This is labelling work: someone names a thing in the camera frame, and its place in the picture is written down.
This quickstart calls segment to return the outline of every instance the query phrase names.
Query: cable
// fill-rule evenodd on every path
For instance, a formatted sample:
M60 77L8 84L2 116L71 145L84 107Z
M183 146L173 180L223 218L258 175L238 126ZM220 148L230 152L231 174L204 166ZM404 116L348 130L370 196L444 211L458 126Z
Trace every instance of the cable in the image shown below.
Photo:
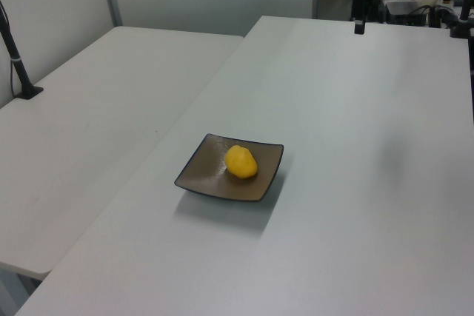
M7 20L7 25L8 25L8 30L9 30L10 29L10 20L8 20L7 11L3 7L3 3L1 2L1 0L0 0L0 10L1 10L1 12L3 13L3 15L5 17L5 20Z
M10 29L10 20L8 19L7 11L3 7L3 3L0 0L0 11L7 21L8 30ZM13 91L13 61L10 59L10 90L12 92L12 97L16 98L15 92Z
M12 92L12 97L16 98L15 92L13 91L13 61L10 61L10 90Z
M422 11L421 11L421 13L420 13L419 15L423 16L423 15L425 15L424 12L425 12L426 10L428 10L428 12L430 11L430 8L431 8L431 7L430 7L429 5L422 5L422 6L420 6L420 7L417 7L417 8L414 9L413 11L410 11L407 15L405 15L405 16L403 17L403 24L404 24L404 25L407 24L408 16L413 15L414 13L416 13L417 11L420 11L420 10L422 10Z
M435 5L435 10L437 10L437 9L447 10L450 13L454 14L453 9L451 9L450 7L445 7L444 5Z

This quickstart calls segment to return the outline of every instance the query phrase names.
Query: black pole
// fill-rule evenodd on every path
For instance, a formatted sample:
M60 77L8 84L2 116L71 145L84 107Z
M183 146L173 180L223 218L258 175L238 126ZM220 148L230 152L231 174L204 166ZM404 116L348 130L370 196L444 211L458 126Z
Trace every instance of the black pole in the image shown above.
M451 37L454 38L469 38L470 37L470 25L469 25L469 13L473 0L462 0L462 10L459 16L458 24L451 29Z
M40 92L42 92L43 88L35 87L31 84L31 81L28 78L27 71L24 68L23 61L21 60L20 54L13 40L12 33L10 32L10 24L8 22L8 17L4 11L3 4L1 3L1 1L0 8L1 37L3 37L5 46L7 46L8 53L10 54L10 60L13 62L13 66L15 66L16 73L18 74L18 77L21 82L21 93L19 93L16 97L29 100Z

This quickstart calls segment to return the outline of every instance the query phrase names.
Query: square plate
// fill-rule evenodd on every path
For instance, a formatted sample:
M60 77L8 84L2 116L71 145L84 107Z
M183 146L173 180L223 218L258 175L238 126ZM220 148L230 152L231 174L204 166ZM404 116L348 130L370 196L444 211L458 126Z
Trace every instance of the square plate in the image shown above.
M251 178L240 179L227 171L224 156L236 144L248 148L257 162L257 174ZM282 144L237 140L208 133L175 180L175 185L213 198L260 201L273 182L282 155Z

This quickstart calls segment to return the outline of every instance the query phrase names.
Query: lemon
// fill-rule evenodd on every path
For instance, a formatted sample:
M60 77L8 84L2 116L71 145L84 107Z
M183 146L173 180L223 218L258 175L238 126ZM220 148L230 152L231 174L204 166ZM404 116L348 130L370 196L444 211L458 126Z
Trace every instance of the lemon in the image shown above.
M225 157L227 170L239 178L245 179L257 174L257 162L247 148L235 145L231 147Z

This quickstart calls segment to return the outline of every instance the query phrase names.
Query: table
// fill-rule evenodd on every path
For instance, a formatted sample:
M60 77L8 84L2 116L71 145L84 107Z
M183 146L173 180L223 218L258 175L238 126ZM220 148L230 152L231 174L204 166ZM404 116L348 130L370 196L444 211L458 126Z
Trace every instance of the table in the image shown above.
M0 110L0 267L43 279L241 42L118 27Z
M18 316L471 315L471 105L447 31L263 17ZM173 185L208 132L285 145L260 203Z

